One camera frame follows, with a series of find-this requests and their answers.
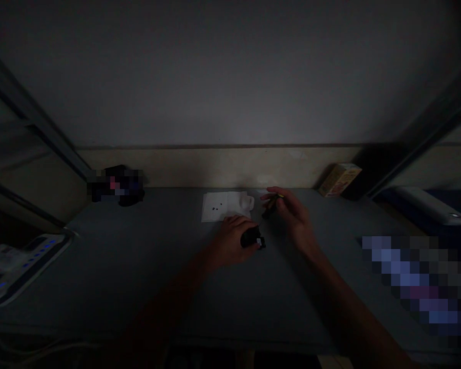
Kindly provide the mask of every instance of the finger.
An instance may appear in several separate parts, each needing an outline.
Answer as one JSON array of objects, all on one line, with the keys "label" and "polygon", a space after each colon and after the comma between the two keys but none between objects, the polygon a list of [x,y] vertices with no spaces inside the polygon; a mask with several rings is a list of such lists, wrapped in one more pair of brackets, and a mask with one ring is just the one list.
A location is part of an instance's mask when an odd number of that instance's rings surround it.
[{"label": "finger", "polygon": [[234,222],[239,218],[239,215],[233,215],[232,217],[229,217],[229,223],[234,224]]},{"label": "finger", "polygon": [[288,210],[282,198],[277,200],[277,210],[278,214],[282,217],[283,220],[285,220],[286,223],[291,223],[296,220],[292,213]]},{"label": "finger", "polygon": [[245,223],[245,222],[253,222],[251,219],[249,219],[248,217],[245,217],[245,216],[240,216],[238,217],[233,223],[232,223],[232,226],[233,227],[239,227],[241,224]]},{"label": "finger", "polygon": [[286,190],[281,187],[268,187],[266,190],[282,195],[287,200],[287,203],[297,210],[303,207],[302,203],[296,198],[296,196],[292,193],[291,190]]},{"label": "finger", "polygon": [[248,220],[246,220],[245,222],[242,222],[238,227],[237,227],[237,230],[239,231],[239,233],[243,234],[244,232],[246,232],[249,228],[254,228],[254,227],[257,227],[258,224],[257,223],[254,223],[251,219],[247,218]]},{"label": "finger", "polygon": [[272,194],[266,194],[266,195],[261,196],[260,199],[261,199],[261,200],[268,200],[268,199],[270,199],[270,198],[272,198],[272,197],[274,197],[274,196],[275,196],[274,193],[272,193]]},{"label": "finger", "polygon": [[259,249],[260,249],[260,246],[257,243],[246,247],[245,249],[242,250],[243,259],[244,260],[249,259]]}]

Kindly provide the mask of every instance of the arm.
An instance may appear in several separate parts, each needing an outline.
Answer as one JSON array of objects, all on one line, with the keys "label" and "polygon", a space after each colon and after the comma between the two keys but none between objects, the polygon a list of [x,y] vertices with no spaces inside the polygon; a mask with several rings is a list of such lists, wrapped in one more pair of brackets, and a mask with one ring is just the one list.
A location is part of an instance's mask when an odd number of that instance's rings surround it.
[{"label": "arm", "polygon": [[157,365],[183,314],[204,280],[214,270],[248,259],[259,246],[243,249],[241,235],[257,224],[246,217],[225,218],[212,243],[144,307],[125,333],[100,353],[102,367]]},{"label": "arm", "polygon": [[[307,209],[293,193],[280,187],[268,191],[277,200],[292,243],[307,261],[323,289],[333,336],[347,349],[358,368],[413,368],[416,366],[369,309],[334,269],[316,242]],[[262,197],[266,200],[274,194]]]}]

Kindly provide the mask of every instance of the hand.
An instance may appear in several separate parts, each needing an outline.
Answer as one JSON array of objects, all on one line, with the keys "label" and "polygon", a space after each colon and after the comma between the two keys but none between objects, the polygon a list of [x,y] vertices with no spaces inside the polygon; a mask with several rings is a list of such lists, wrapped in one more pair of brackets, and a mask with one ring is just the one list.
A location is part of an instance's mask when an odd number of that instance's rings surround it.
[{"label": "hand", "polygon": [[205,250],[208,253],[212,268],[232,265],[248,260],[260,246],[255,243],[243,248],[241,236],[249,228],[257,224],[245,216],[226,217],[214,240]]},{"label": "hand", "polygon": [[277,200],[277,211],[287,224],[288,235],[302,254],[314,258],[320,248],[312,231],[307,208],[289,190],[280,187],[268,187],[267,190],[273,193],[261,196],[262,200],[268,200],[275,194],[284,196]]}]

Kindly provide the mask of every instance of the white device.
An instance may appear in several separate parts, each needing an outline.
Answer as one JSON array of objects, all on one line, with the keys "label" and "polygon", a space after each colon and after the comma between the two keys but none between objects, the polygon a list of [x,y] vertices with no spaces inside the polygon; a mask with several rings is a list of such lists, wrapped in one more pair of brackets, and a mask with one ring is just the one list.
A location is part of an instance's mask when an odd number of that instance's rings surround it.
[{"label": "white device", "polygon": [[73,237],[73,234],[43,234],[20,251],[0,245],[0,253],[3,254],[0,258],[0,306],[19,296],[65,251]]},{"label": "white device", "polygon": [[445,226],[461,226],[461,213],[446,205],[421,188],[401,186],[395,188],[402,198],[415,205],[432,219]]}]

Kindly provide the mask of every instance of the wall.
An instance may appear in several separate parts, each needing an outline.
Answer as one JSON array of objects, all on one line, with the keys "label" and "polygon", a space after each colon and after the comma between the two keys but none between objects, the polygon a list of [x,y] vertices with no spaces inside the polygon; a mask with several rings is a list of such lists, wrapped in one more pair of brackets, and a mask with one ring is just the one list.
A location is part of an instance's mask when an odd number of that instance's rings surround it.
[{"label": "wall", "polygon": [[79,150],[96,169],[142,169],[148,187],[311,188],[332,162],[351,161],[361,147],[272,147]]},{"label": "wall", "polygon": [[80,148],[392,141],[461,67],[453,4],[0,1],[0,58]]}]

